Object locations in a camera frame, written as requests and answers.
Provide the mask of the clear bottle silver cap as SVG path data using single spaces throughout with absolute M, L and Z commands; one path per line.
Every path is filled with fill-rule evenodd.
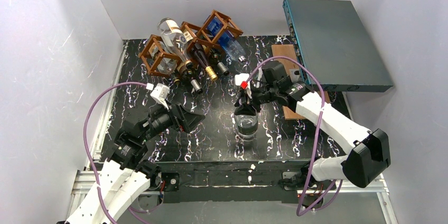
M 243 141 L 253 141 L 258 130 L 258 113 L 250 105 L 240 105 L 234 112 L 236 134 Z

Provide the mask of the clear bottle white gold label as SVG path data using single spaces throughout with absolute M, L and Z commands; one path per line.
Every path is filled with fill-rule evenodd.
M 192 69 L 194 64 L 187 51 L 188 41 L 177 22 L 169 17 L 163 18 L 157 25 L 157 29 L 169 52 L 177 55 L 187 69 Z

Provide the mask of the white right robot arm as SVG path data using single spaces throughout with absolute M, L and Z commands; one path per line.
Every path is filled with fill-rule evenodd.
M 388 135 L 381 129 L 371 131 L 322 103 L 322 98 L 304 82 L 294 81 L 279 61 L 268 61 L 261 68 L 260 87 L 250 83 L 250 75 L 235 75 L 239 90 L 235 116 L 255 116 L 262 104 L 277 102 L 308 119 L 337 142 L 345 153 L 334 158 L 316 158 L 302 171 L 312 181 L 348 180 L 367 187 L 391 164 Z

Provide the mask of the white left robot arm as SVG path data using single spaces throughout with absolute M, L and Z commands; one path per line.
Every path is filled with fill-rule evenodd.
M 142 121 L 125 121 L 101 171 L 94 171 L 96 183 L 64 223 L 116 223 L 161 173 L 157 164 L 144 159 L 146 142 L 170 127 L 190 133 L 204 119 L 180 104 L 157 104 Z

